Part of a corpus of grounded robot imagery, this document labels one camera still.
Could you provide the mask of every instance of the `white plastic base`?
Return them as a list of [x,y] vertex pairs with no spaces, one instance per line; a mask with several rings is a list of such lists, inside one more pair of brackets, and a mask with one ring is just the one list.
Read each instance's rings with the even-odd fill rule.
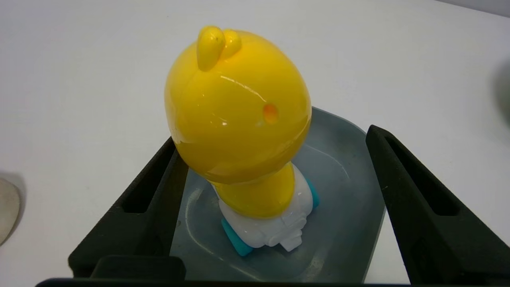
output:
[[259,248],[264,245],[272,247],[281,244],[287,251],[301,245],[301,229],[307,223],[307,216],[312,212],[313,198],[304,176],[295,165],[293,169],[294,196],[289,207],[279,217],[272,219],[246,217],[219,200],[223,216],[247,245]]

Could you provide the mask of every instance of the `yellow toy head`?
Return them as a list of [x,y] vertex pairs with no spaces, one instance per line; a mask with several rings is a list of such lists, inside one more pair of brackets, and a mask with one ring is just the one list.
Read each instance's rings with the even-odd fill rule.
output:
[[167,78],[168,125],[183,160],[206,179],[249,182],[279,171],[312,116],[307,87],[271,42],[205,27]]

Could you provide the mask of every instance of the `orange dot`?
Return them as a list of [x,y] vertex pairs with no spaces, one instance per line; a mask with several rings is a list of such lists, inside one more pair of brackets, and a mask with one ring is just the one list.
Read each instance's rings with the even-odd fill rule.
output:
[[264,120],[266,123],[272,125],[278,122],[278,109],[273,104],[267,104],[263,109]]

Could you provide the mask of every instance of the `plastic toy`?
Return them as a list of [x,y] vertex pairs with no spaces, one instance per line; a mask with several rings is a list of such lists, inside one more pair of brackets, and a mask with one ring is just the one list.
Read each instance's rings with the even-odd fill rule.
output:
[[165,107],[180,156],[218,195],[236,251],[298,247],[319,199],[290,162],[312,117],[294,64],[260,36],[205,27],[174,62]]

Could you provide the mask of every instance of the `translucent plastic tray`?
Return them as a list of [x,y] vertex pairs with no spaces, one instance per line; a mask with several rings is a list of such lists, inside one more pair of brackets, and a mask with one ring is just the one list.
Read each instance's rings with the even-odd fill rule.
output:
[[314,108],[292,162],[321,202],[307,218],[303,243],[292,252],[266,246],[246,257],[222,229],[211,185],[189,171],[170,251],[184,261],[187,280],[363,282],[385,207],[365,132]]

